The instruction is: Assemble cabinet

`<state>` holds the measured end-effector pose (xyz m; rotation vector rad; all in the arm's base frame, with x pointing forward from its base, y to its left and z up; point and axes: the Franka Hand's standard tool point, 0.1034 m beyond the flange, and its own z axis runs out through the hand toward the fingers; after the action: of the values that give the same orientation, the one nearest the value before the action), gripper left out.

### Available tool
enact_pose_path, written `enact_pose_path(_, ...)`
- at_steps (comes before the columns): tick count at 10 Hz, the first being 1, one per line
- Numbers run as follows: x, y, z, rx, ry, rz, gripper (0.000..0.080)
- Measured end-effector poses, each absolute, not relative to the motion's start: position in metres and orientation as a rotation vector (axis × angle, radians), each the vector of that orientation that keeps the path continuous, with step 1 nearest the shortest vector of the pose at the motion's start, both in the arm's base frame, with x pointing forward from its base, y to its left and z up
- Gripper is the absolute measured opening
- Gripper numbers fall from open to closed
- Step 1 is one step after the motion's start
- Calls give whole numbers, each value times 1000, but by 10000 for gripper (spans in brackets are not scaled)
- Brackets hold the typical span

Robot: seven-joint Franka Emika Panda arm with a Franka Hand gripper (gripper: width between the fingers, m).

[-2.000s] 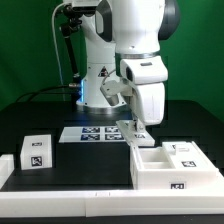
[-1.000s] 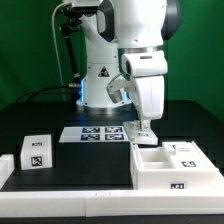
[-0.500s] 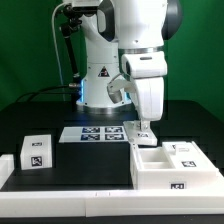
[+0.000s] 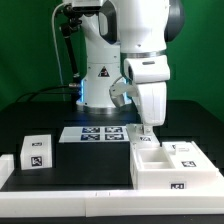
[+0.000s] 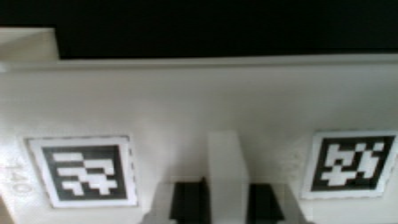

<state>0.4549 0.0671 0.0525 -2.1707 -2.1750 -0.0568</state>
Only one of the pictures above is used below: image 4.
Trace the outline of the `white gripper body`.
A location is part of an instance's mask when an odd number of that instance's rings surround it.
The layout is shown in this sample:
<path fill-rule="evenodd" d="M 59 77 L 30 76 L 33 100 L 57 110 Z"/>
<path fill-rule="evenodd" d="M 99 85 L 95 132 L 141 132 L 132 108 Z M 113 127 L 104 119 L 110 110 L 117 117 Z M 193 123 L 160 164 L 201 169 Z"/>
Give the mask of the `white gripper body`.
<path fill-rule="evenodd" d="M 166 115 L 166 83 L 148 83 L 137 85 L 136 106 L 141 121 L 146 126 L 161 126 Z"/>

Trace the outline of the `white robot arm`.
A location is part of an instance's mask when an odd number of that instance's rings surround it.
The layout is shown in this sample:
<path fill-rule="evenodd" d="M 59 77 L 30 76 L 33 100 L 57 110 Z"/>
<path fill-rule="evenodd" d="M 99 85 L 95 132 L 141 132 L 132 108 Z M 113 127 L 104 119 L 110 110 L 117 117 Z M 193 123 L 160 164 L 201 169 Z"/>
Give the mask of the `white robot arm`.
<path fill-rule="evenodd" d="M 87 74 L 76 105 L 114 113 L 132 103 L 148 134 L 165 121 L 170 68 L 166 43 L 184 24 L 181 0 L 62 0 L 65 36 L 84 32 Z"/>

